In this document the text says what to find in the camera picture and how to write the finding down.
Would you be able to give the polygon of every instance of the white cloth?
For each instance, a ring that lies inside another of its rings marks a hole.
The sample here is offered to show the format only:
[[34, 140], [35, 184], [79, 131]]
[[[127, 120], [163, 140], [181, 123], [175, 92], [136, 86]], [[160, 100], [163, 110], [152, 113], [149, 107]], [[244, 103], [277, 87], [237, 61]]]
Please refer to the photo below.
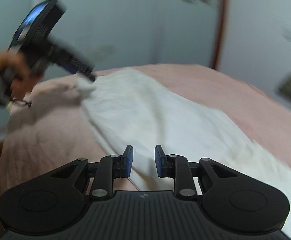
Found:
[[[173, 188], [172, 179], [157, 176], [154, 148], [161, 145], [166, 154], [182, 155], [188, 161], [198, 162], [200, 158], [208, 157], [247, 172], [272, 186], [278, 185], [291, 197], [291, 192], [287, 193], [291, 186], [286, 179], [281, 179], [291, 178], [290, 169], [270, 158], [271, 154], [268, 154], [269, 165], [275, 170], [277, 166], [281, 167], [277, 179], [261, 160], [253, 165], [247, 163], [244, 156], [253, 160], [260, 158], [260, 154], [254, 153], [255, 150], [260, 153], [262, 148], [256, 148], [222, 111], [174, 94], [132, 68], [98, 77], [93, 84], [79, 79], [77, 86], [82, 95], [83, 113], [106, 152], [121, 155], [127, 145], [133, 146], [130, 181], [138, 189]], [[235, 151], [237, 149], [241, 150], [240, 155]], [[284, 232], [291, 237], [291, 222], [287, 221], [286, 225]]]

